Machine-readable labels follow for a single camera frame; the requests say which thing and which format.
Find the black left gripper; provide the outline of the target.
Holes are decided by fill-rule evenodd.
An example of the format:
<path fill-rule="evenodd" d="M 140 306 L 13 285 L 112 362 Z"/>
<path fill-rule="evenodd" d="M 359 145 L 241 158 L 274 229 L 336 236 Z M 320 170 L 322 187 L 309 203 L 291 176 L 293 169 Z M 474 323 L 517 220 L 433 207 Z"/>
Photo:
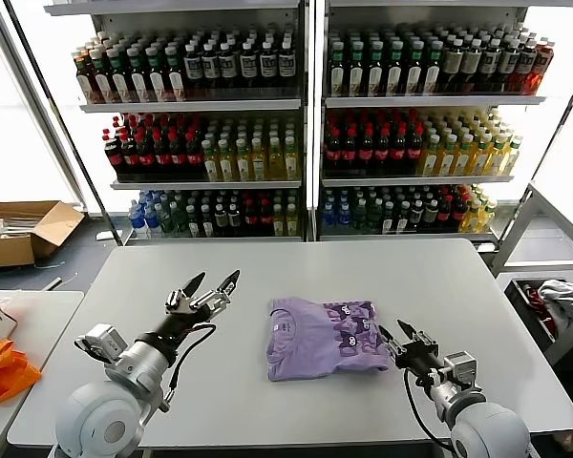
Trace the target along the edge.
<path fill-rule="evenodd" d="M 200 272 L 185 286 L 173 290 L 165 301 L 167 315 L 151 331 L 136 338 L 137 356 L 176 356 L 179 346 L 197 324 L 209 323 L 214 313 L 223 312 L 231 303 L 240 271 L 235 270 L 215 289 L 195 298 L 205 273 Z"/>

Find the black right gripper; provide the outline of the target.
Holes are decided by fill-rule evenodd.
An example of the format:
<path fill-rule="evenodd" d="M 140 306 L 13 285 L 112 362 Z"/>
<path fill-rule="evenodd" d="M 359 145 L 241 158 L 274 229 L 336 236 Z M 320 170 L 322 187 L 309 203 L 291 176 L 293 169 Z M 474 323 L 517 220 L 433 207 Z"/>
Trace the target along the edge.
<path fill-rule="evenodd" d="M 417 331 L 411 324 L 397 320 L 397 324 L 410 340 L 403 345 L 400 352 L 399 343 L 393 335 L 382 325 L 379 331 L 387 347 L 387 351 L 399 369 L 410 369 L 417 378 L 428 377 L 432 369 L 439 370 L 443 363 L 438 359 L 438 344 L 424 331 Z"/>

